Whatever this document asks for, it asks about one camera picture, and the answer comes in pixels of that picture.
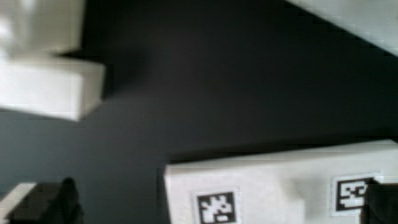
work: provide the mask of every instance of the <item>white box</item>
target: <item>white box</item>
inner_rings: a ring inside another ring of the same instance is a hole
[[[79,121],[102,103],[104,69],[56,57],[0,63],[0,107]]]
[[[8,194],[6,198],[0,201],[0,224],[10,224],[8,216],[17,209],[29,193],[33,192],[38,183],[24,183],[18,184],[11,193]]]
[[[398,183],[397,161],[386,140],[170,165],[173,224],[360,223],[370,180]]]
[[[398,56],[397,0],[289,0]]]

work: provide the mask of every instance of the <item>black object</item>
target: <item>black object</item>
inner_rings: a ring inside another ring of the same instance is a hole
[[[398,223],[398,184],[370,184],[361,224]]]
[[[75,181],[40,183],[10,214],[11,224],[84,224]]]

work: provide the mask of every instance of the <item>white object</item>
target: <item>white object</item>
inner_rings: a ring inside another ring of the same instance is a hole
[[[289,0],[398,56],[397,0]]]
[[[0,0],[0,108],[79,121],[102,103],[106,67],[81,47],[84,0]]]
[[[397,160],[384,140],[170,165],[173,224],[360,223],[369,182],[398,183]]]
[[[81,48],[84,0],[0,0],[0,56]]]
[[[18,184],[11,193],[8,194],[4,200],[0,201],[0,224],[8,224],[8,215],[13,212],[17,206],[20,205],[29,193],[34,190],[38,183]]]

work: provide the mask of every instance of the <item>table surface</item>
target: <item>table surface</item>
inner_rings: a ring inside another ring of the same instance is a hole
[[[0,111],[0,180],[77,179],[88,224],[170,223],[168,163],[390,138],[398,58],[280,0],[90,0],[81,123]]]

